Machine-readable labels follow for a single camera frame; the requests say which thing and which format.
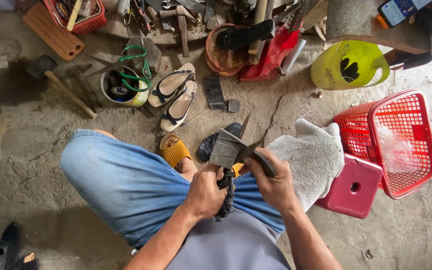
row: string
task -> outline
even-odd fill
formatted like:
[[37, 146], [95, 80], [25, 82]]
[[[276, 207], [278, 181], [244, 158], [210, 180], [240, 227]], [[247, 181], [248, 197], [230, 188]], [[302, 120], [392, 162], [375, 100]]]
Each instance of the string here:
[[[318, 125], [319, 127], [323, 127], [320, 123], [315, 122], [315, 120], [313, 119], [313, 116], [315, 115], [315, 112], [310, 110], [310, 111], [305, 111], [305, 110], [300, 110], [299, 113], [297, 114], [298, 118], [305, 118], [307, 116], [310, 117], [311, 121], [315, 124]], [[285, 132], [283, 132], [282, 135], [285, 135], [285, 133], [289, 132], [293, 127], [295, 127], [295, 125], [293, 125], [292, 127], [290, 127], [288, 130], [286, 130]]]

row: metal can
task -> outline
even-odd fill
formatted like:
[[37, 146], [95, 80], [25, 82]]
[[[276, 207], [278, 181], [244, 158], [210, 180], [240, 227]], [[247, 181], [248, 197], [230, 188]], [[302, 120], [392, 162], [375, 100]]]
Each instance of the metal can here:
[[[123, 66], [123, 69], [130, 71], [134, 76], [139, 77], [136, 72], [134, 70], [132, 70], [131, 68], [127, 67], [127, 66]], [[103, 91], [103, 94], [106, 96], [106, 98], [110, 101], [113, 101], [115, 103], [119, 103], [119, 104], [123, 104], [129, 107], [141, 107], [144, 105], [144, 103], [148, 100], [148, 96], [150, 93], [150, 89], [147, 89], [144, 92], [135, 92], [134, 97], [132, 97], [131, 99], [129, 99], [128, 101], [116, 101], [114, 99], [112, 99], [109, 95], [109, 87], [108, 87], [108, 81], [110, 79], [110, 73], [109, 72], [105, 72], [103, 74], [103, 76], [101, 77], [101, 91]], [[138, 81], [138, 89], [145, 89], [148, 87], [148, 84], [143, 82], [143, 81]]]

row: gray shirt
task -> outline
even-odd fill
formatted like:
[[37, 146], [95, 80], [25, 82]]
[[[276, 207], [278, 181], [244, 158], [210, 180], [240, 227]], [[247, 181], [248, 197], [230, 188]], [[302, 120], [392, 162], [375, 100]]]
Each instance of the gray shirt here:
[[197, 223], [166, 270], [291, 269], [276, 246], [279, 233], [235, 208], [221, 220]]

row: red plastic basket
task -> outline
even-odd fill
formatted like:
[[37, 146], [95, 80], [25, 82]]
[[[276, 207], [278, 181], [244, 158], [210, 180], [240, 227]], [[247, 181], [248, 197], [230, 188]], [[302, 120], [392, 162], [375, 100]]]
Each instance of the red plastic basket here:
[[[80, 35], [87, 34], [89, 32], [92, 32], [106, 25], [106, 17], [104, 16], [103, 3], [101, 3], [100, 0], [96, 0], [96, 1], [97, 1], [97, 5], [99, 5], [100, 7], [99, 12], [81, 21], [77, 21], [74, 24], [74, 28], [72, 29], [71, 32]], [[57, 13], [54, 7], [54, 4], [57, 2], [58, 2], [57, 0], [44, 0], [44, 4], [46, 5], [46, 8], [49, 10], [49, 14], [53, 18], [54, 23], [57, 26], [59, 26], [63, 31], [68, 31], [68, 29], [66, 29], [66, 25], [68, 23], [61, 18], [61, 16]]]
[[[413, 172], [391, 173], [378, 145], [375, 120], [404, 136], [413, 147], [418, 168]], [[421, 90], [408, 89], [380, 101], [352, 107], [335, 116], [345, 153], [380, 165], [384, 175], [379, 187], [393, 199], [403, 198], [423, 187], [432, 177], [432, 131]]]

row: red plastic stool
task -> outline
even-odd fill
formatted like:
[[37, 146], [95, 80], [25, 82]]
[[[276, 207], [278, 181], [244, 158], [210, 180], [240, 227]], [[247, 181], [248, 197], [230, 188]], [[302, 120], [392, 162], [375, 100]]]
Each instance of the red plastic stool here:
[[326, 197], [314, 204], [336, 213], [366, 218], [382, 176], [379, 165], [344, 154], [343, 170], [334, 178]]

